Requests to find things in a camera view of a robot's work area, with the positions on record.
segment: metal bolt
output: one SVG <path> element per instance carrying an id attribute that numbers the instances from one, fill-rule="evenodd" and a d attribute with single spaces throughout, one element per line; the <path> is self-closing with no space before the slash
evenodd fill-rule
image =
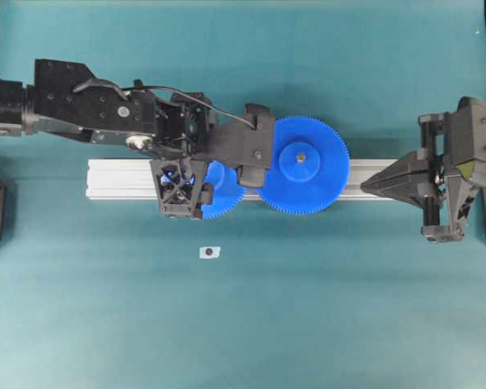
<path id="1" fill-rule="evenodd" d="M 128 109 L 128 107 L 125 107 L 124 105 L 121 105 L 119 107 L 117 113 L 121 118 L 127 118 L 128 116 L 130 116 L 130 110 Z"/>
<path id="2" fill-rule="evenodd" d="M 304 154 L 303 152 L 297 154 L 297 164 L 303 164 L 305 160 L 306 160 L 306 154 Z"/>

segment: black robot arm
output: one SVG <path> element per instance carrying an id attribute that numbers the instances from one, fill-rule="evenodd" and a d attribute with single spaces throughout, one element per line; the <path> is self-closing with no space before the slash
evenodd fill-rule
<path id="1" fill-rule="evenodd" d="M 153 88 L 171 90 L 170 100 Z M 232 120 L 219 123 L 216 112 Z M 212 201 L 204 183 L 218 160 L 237 171 L 240 185 L 260 188 L 271 167 L 275 119 L 267 107 L 247 104 L 242 116 L 220 111 L 203 93 L 98 79 L 86 65 L 36 60 L 34 85 L 0 80 L 0 135 L 47 132 L 85 143 L 125 145 L 150 156 L 160 211 L 202 218 Z"/>

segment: black cable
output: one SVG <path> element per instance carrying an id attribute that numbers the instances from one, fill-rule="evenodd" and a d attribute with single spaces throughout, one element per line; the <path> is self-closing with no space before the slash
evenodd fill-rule
<path id="1" fill-rule="evenodd" d="M 245 123 L 247 126 L 249 126 L 252 129 L 256 128 L 255 125 L 252 122 L 249 122 L 248 120 L 246 120 L 246 119 L 244 119 L 240 116 L 234 115 L 233 113 L 223 111 L 222 109 L 216 108 L 214 105 L 210 105 L 210 104 L 206 103 L 205 101 L 201 101 L 201 100 L 197 99 L 196 97 L 192 97 L 191 95 L 188 95 L 187 93 L 185 93 L 185 92 L 183 92 L 179 89 L 176 89 L 176 88 L 164 87 L 164 86 L 160 86 L 160 85 L 144 85 L 142 88 L 130 87 L 130 88 L 123 88 L 122 90 L 127 92 L 127 91 L 139 91 L 139 90 L 144 90 L 144 89 L 157 89 L 159 91 L 174 92 L 177 95 L 183 96 L 186 99 L 189 99 L 191 101 L 194 101 L 195 103 L 203 105 L 204 107 L 207 107 L 208 109 L 212 109 L 213 111 L 219 113 L 220 115 L 224 115 L 224 116 L 227 116 L 229 118 L 236 119 L 236 120 L 238 120 L 242 123 Z"/>

